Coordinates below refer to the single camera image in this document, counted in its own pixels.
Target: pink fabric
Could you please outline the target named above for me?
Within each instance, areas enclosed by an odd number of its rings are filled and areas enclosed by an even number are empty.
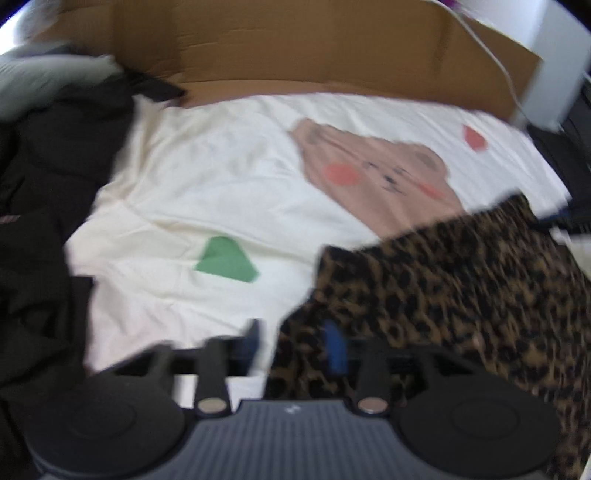
[[[308,119],[291,135],[308,180],[382,238],[464,213],[445,163],[424,145],[360,137]]]

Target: leopard print fabric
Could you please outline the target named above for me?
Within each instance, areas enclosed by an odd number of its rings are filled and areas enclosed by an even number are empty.
[[[393,347],[435,343],[556,407],[560,445],[547,473],[578,480],[589,457],[591,283],[526,198],[358,252],[328,247],[310,299],[282,324],[266,398],[351,397],[328,374],[327,319]],[[412,379],[393,377],[394,395]]]

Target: cardboard flap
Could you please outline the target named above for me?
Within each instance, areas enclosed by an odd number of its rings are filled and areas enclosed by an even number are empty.
[[[427,1],[64,0],[63,8],[41,38],[67,37],[177,83],[206,82],[196,91],[216,92],[216,99],[222,92],[239,96],[228,90],[232,85],[238,94],[263,85],[271,93],[306,82],[306,91],[317,85],[318,91],[376,92],[501,119],[515,111],[498,66],[455,18]],[[501,33],[472,25],[521,95],[540,59]],[[240,80],[256,83],[243,89]]]

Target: gray fabric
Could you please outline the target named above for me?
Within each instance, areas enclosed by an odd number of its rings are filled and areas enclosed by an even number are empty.
[[[68,55],[76,53],[76,46],[73,42],[57,40],[42,43],[29,43],[15,47],[0,55],[0,61],[38,57],[41,55]]]
[[[92,87],[122,72],[111,57],[0,59],[0,122],[14,122],[32,109],[48,107],[65,86]]]
[[[14,31],[19,43],[30,41],[57,22],[61,0],[31,0],[17,22]]]

